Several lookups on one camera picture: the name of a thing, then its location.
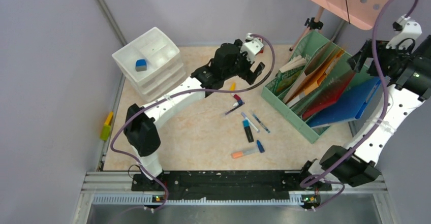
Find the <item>green Treehouse paperback book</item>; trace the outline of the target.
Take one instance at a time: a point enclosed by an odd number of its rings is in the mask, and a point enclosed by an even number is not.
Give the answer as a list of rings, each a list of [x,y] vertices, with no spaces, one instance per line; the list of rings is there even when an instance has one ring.
[[[279,95],[286,88],[290,87],[301,74],[306,63],[307,60],[299,55],[282,66],[276,77],[275,89],[273,90],[274,94]]]

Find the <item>red plastic folder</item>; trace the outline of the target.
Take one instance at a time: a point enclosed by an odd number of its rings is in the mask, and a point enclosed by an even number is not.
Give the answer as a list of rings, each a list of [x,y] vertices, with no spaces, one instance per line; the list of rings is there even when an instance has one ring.
[[[354,76],[354,72],[345,72],[343,75],[332,79],[303,109],[301,119],[306,121],[316,113],[335,104]]]

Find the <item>white plastic drawer organizer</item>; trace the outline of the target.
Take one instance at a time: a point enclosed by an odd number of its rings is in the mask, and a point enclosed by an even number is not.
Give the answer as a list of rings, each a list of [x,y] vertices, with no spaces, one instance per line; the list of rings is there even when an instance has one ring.
[[[155,101],[188,77],[179,48],[157,27],[120,48],[112,57],[146,103]],[[146,71],[135,70],[138,59],[147,61]]]

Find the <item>green plastic file rack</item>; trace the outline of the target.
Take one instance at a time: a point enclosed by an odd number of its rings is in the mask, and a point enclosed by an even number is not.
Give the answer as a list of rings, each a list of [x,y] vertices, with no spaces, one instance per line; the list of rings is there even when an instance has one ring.
[[[335,87],[344,86],[345,88],[342,93],[355,90],[358,95],[362,96],[366,91],[368,92],[367,98],[364,99],[365,104],[358,110],[357,115],[353,117],[353,120],[357,120],[367,108],[366,103],[374,97],[377,89],[381,85],[381,81],[378,77],[372,77],[365,71],[354,73],[346,63],[349,57],[350,54],[344,53],[328,77],[325,78],[322,85],[306,95],[303,99],[300,99],[299,102],[292,107],[288,107],[282,101],[292,86],[279,92],[277,92],[277,89],[281,87],[284,80],[288,80],[290,84],[293,84],[293,78],[298,78],[299,73],[302,72],[300,68],[294,69],[292,72],[279,72],[276,78],[263,88],[261,97],[278,111],[307,141],[314,144],[330,126],[310,127],[308,122],[316,117],[316,115],[313,114],[305,119],[306,110],[317,108],[316,103],[318,102],[328,103],[335,98]]]

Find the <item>orange folder binder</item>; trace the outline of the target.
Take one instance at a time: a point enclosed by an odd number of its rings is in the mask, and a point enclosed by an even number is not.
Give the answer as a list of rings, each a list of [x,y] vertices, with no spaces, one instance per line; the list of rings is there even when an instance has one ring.
[[[288,107],[295,105],[306,95],[317,89],[344,53],[345,51],[342,48],[330,48],[330,50],[325,53],[323,59],[321,60],[321,66],[314,72],[313,75],[311,75],[311,78],[307,80],[307,82],[295,93],[295,97],[286,103],[286,105]]]

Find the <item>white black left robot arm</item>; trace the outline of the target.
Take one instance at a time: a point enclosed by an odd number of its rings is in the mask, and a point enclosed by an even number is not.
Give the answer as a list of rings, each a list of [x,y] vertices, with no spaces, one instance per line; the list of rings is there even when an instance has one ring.
[[[265,68],[260,62],[251,70],[263,48],[262,38],[258,37],[223,43],[206,65],[197,68],[178,87],[152,103],[128,108],[123,133],[137,155],[139,168],[145,169],[143,182],[149,189],[157,190],[163,184],[157,154],[161,144],[158,130],[178,112],[220,90],[232,77],[238,76],[252,85]]]

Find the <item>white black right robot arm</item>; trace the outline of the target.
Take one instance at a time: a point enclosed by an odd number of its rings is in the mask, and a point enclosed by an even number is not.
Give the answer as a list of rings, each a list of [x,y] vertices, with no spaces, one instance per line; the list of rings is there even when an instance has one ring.
[[[304,189],[312,189],[328,174],[351,187],[376,180],[380,171],[375,166],[386,143],[407,116],[430,98],[430,36],[419,45],[413,38],[369,39],[348,61],[357,68],[367,58],[373,59],[367,72],[379,76],[382,98],[350,143],[333,145],[325,152],[319,161],[322,173],[305,170],[298,175]]]

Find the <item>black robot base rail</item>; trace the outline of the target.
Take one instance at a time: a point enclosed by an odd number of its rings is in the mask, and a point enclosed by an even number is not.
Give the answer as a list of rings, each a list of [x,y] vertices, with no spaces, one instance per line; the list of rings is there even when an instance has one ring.
[[[311,174],[306,170],[234,170],[234,171],[164,171],[158,177],[161,183],[136,174],[132,191],[190,191],[202,188],[267,190],[269,192],[302,190],[299,184]]]

